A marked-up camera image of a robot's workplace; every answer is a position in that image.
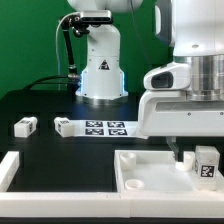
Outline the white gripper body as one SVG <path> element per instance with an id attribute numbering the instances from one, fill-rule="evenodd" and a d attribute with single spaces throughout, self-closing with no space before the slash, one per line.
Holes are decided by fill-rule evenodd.
<path id="1" fill-rule="evenodd" d="M 222 74 L 172 62 L 148 72 L 138 108 L 144 137 L 224 136 Z"/>

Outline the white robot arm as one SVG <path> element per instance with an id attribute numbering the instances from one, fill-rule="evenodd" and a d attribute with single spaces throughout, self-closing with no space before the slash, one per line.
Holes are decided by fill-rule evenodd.
<path id="1" fill-rule="evenodd" d="M 81 24 L 101 19 L 100 10 L 128 11 L 131 3 L 68 0 L 78 10 Z M 224 0 L 157 0 L 156 35 L 174 47 L 173 61 L 144 76 L 145 92 L 138 108 L 140 136 L 219 137 L 224 135 Z M 97 47 L 104 32 L 91 28 L 87 67 L 82 72 L 80 96 L 114 100 L 123 91 L 117 51 Z"/>

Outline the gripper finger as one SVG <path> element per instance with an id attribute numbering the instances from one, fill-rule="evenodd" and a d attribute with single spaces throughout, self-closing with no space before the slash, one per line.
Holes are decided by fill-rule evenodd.
<path id="1" fill-rule="evenodd" d="M 174 158 L 176 161 L 179 160 L 179 147 L 176 144 L 176 138 L 173 136 L 168 136 L 166 138 L 167 145 L 174 153 Z"/>

